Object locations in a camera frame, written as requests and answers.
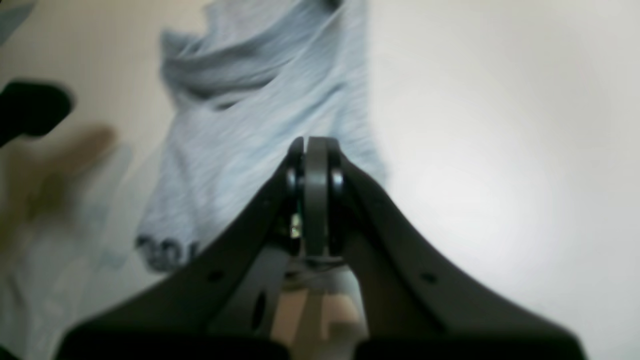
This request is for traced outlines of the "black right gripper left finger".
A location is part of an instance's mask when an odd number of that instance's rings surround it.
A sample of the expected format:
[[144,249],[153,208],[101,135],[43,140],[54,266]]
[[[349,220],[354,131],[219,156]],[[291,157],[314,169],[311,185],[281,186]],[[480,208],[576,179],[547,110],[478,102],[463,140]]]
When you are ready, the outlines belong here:
[[327,139],[292,142],[275,173],[190,264],[67,332],[57,360],[287,360],[270,330],[288,262],[329,233]]

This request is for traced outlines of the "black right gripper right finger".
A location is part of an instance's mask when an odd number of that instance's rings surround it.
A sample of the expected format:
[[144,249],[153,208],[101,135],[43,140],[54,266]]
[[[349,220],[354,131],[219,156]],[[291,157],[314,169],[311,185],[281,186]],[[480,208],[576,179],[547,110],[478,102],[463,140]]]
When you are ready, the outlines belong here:
[[583,360],[578,337],[462,271],[327,141],[327,244],[358,280],[369,338],[355,360]]

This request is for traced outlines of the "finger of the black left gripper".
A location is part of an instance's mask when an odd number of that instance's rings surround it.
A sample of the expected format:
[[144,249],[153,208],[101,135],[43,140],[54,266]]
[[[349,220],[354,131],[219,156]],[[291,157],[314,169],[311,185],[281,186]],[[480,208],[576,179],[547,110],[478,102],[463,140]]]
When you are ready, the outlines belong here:
[[74,95],[65,86],[13,80],[0,94],[0,146],[21,136],[46,136],[73,110]]

